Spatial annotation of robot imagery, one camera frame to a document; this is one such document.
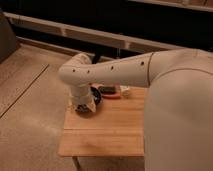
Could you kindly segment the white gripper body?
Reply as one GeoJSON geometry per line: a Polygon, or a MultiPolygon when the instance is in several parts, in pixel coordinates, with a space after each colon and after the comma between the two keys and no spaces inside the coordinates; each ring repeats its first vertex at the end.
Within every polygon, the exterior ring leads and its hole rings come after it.
{"type": "Polygon", "coordinates": [[[74,110],[77,112],[96,112],[96,104],[88,84],[71,85],[70,100],[74,110]]]}

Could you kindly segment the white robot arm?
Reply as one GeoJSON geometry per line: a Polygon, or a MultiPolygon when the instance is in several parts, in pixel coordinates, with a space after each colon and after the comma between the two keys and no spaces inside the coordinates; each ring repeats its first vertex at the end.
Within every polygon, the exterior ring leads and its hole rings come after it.
{"type": "Polygon", "coordinates": [[[156,51],[93,64],[80,53],[59,69],[71,102],[92,102],[91,83],[148,90],[145,171],[213,171],[213,52],[156,51]]]}

